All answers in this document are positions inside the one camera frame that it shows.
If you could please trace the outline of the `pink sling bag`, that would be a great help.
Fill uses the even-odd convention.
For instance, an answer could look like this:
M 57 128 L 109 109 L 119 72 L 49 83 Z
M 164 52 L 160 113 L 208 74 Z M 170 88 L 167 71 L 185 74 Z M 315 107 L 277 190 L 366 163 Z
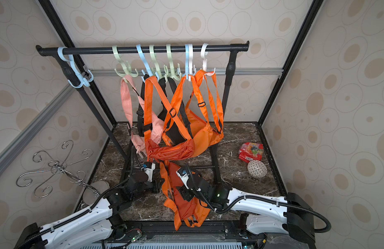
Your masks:
M 120 86 L 120 95 L 121 95 L 121 102 L 122 102 L 122 107 L 124 109 L 125 117 L 127 118 L 130 127 L 132 127 L 132 122 L 133 122 L 133 108 L 132 108 L 132 99 L 129 91 L 128 84 L 131 85 L 133 91 L 138 97 L 139 104 L 144 107 L 144 100 L 139 96 L 139 93 L 136 89 L 136 86 L 133 82 L 133 79 L 130 75 L 125 75 L 121 79 L 121 86 Z M 164 130 L 164 121 L 159 119 L 157 115 L 152 111 L 152 125 L 153 125 L 153 130 L 151 132 L 151 139 L 157 144 L 160 143 L 161 138 L 162 138 L 162 133 Z M 143 137 L 133 134 L 131 132 L 131 141 L 135 148 L 137 149 L 137 153 L 141 154 L 147 154 L 146 148 L 145 148 L 145 140 Z

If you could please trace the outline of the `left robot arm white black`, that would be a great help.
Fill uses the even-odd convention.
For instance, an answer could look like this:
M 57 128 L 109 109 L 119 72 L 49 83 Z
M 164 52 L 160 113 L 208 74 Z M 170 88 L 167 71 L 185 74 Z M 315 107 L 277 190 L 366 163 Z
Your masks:
M 137 172 L 104 191 L 82 210 L 43 226 L 36 223 L 27 226 L 15 248 L 76 249 L 100 240 L 122 240 L 127 233 L 137 230 L 128 228 L 121 212 L 146 194 L 160 192 L 163 183 L 163 179 Z

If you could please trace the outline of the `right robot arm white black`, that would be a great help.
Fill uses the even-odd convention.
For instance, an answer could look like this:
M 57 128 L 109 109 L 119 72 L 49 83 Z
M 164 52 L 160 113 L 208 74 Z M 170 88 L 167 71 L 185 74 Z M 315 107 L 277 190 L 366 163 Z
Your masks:
M 176 174 L 183 183 L 180 192 L 184 199 L 196 197 L 217 214 L 246 212 L 242 228 L 249 233 L 284 233 L 307 244 L 310 249 L 316 247 L 312 208 L 299 195 L 266 197 L 234 187 L 213 186 L 200 174 L 188 173 L 185 169 Z

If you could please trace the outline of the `dark orange sling bag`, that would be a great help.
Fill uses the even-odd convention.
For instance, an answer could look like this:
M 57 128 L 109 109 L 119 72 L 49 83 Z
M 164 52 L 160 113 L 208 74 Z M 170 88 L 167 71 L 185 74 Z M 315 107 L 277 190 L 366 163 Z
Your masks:
M 202 83 L 207 82 L 211 77 L 214 84 L 217 83 L 214 72 L 199 70 L 191 77 L 193 91 L 192 98 L 197 99 L 197 106 L 203 117 L 200 118 L 183 103 L 183 77 L 176 87 L 171 100 L 160 87 L 156 77 L 152 76 L 145 81 L 144 98 L 144 140 L 149 160 L 179 161 L 199 156 L 210 146 L 219 143 L 223 137 L 224 110 L 220 97 L 208 95 L 208 102 L 205 102 L 200 91 Z M 159 146 L 153 140 L 153 92 L 156 90 L 167 111 L 164 124 L 162 125 L 162 140 L 166 146 Z
M 159 163 L 160 176 L 164 179 L 161 190 L 166 196 L 164 206 L 174 213 L 174 228 L 179 230 L 182 224 L 187 227 L 201 227 L 206 220 L 210 209 L 206 203 L 193 197 L 190 201 L 184 200 L 179 189 L 183 187 L 183 182 L 176 174 L 180 169 L 173 162 L 164 161 Z

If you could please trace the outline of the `black sling bag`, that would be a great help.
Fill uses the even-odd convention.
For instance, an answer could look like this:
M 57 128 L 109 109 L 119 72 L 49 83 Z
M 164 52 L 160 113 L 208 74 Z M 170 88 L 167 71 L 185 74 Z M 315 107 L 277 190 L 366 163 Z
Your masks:
M 183 102 L 183 78 L 177 85 L 176 82 L 168 78 L 162 78 L 158 83 L 164 97 L 161 97 L 162 104 L 166 109 L 166 118 L 164 133 L 162 138 L 167 145 L 178 145 L 193 138 L 191 123 L 187 117 L 185 105 Z M 166 86 L 169 85 L 173 97 L 171 101 L 167 98 Z
M 144 83 L 144 80 L 147 79 L 147 78 L 148 78 L 148 75 L 145 74 L 143 76 L 143 82 L 142 82 L 141 93 L 140 93 L 140 97 L 142 98 L 142 100 L 144 100 L 144 94 L 145 94 L 145 83 Z M 140 104 L 139 104 L 139 107 L 138 107 L 138 110 L 137 110 L 137 115 L 138 115 L 137 130 L 138 130 L 139 136 L 144 137 L 144 131 L 143 131 L 143 127 L 144 127 L 144 108 Z

